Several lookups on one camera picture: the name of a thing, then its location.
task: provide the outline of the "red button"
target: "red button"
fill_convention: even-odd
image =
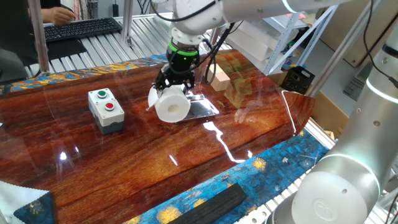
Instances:
[[[107,111],[112,111],[112,110],[114,109],[113,103],[107,103],[107,104],[105,104],[105,109],[106,109]]]

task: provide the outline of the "person's hand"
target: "person's hand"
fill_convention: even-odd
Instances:
[[[51,22],[54,25],[68,24],[77,19],[75,13],[62,7],[53,7],[51,9],[42,9],[43,22]]]

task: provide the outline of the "green button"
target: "green button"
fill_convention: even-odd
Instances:
[[[98,92],[98,97],[105,98],[106,97],[106,92],[105,91],[99,91]]]

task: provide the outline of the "wooden table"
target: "wooden table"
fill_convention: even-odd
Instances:
[[[146,111],[161,65],[0,96],[0,180],[49,190],[59,223],[121,223],[303,129],[314,99],[281,91],[237,51],[217,62],[229,88],[195,92],[219,115],[177,124]],[[100,133],[87,97],[100,88],[123,107],[124,130]]]

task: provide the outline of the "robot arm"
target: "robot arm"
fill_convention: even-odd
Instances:
[[[290,12],[327,7],[350,0],[175,0],[172,39],[166,52],[169,63],[159,72],[154,88],[162,91],[172,85],[192,89],[194,66],[199,66],[198,46],[208,29],[243,19],[260,19]],[[178,19],[195,16],[189,19]]]
[[[194,88],[198,45],[206,30],[243,19],[277,16],[349,0],[176,0],[175,21],[167,49],[169,63],[154,88]],[[374,61],[398,79],[398,26]],[[267,224],[362,224],[387,184],[398,150],[398,88],[373,69],[344,135],[307,175],[298,192],[280,204]]]

